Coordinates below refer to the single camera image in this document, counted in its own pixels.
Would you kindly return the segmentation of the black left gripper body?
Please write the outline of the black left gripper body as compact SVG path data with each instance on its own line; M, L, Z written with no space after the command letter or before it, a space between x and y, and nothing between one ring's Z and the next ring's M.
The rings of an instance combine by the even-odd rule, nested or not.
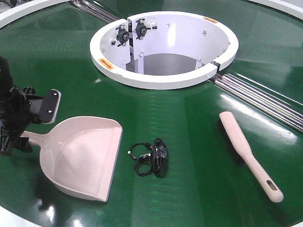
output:
M31 103L27 99L33 95L33 87L20 90L16 86L0 87L0 140L1 142L28 142L28 137L22 137L26 127L31 123Z

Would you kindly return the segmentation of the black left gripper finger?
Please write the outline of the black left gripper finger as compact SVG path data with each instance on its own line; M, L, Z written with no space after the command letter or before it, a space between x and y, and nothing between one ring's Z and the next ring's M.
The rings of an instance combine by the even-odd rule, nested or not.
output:
M29 111L34 116L32 123L54 123L60 100L61 92L56 89L49 90L44 97L28 95L28 101L30 103Z
M22 130L10 131L4 127L0 128L0 154L10 156L12 155L12 149L18 149L26 153L33 151L29 137L22 137Z

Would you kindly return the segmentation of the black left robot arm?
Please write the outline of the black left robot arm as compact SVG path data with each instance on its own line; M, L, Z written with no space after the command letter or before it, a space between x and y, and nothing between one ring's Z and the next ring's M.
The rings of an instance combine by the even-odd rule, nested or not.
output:
M33 151L28 137L22 137L31 124L53 123L60 91L51 89L45 96L36 96L33 87L19 89L13 84L6 58L0 58L0 153L12 155L14 148Z

